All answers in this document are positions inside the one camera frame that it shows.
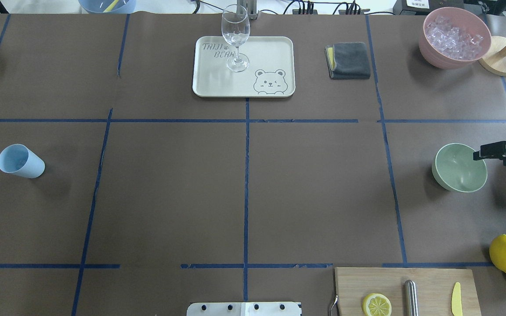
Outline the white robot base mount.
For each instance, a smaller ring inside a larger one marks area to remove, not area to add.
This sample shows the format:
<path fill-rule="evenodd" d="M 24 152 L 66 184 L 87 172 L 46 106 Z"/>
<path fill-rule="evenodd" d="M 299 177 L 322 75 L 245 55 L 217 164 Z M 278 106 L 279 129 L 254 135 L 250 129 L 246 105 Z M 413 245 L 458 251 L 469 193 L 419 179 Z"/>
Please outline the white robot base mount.
<path fill-rule="evenodd" d="M 299 302 L 195 302 L 187 316 L 301 316 Z"/>

